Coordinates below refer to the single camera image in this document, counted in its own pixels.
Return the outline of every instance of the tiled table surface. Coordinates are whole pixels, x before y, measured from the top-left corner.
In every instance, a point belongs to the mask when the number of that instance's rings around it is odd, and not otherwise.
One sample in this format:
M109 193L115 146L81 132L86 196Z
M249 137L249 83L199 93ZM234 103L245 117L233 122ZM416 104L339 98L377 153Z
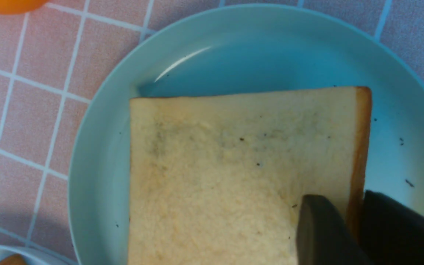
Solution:
M0 244L76 263L66 183L88 104L138 43L188 15L274 2L330 14L372 35L424 80L424 0L53 0L0 16Z

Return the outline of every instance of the white bread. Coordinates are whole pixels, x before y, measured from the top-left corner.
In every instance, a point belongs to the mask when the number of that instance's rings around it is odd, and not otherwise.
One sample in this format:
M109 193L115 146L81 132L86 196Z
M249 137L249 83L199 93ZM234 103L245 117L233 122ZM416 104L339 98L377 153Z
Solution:
M304 194L355 233L371 104L366 87L131 99L128 265L296 264Z

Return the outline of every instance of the light blue plate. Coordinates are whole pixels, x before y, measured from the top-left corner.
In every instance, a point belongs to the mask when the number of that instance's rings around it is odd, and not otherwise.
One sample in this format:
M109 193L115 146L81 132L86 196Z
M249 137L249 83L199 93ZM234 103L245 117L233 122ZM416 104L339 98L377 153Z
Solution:
M234 6L165 28L125 57L99 89L70 169L69 215L79 261L126 264L128 99L334 85L365 85L373 92L366 188L424 215L424 86L414 73L340 20L294 7Z

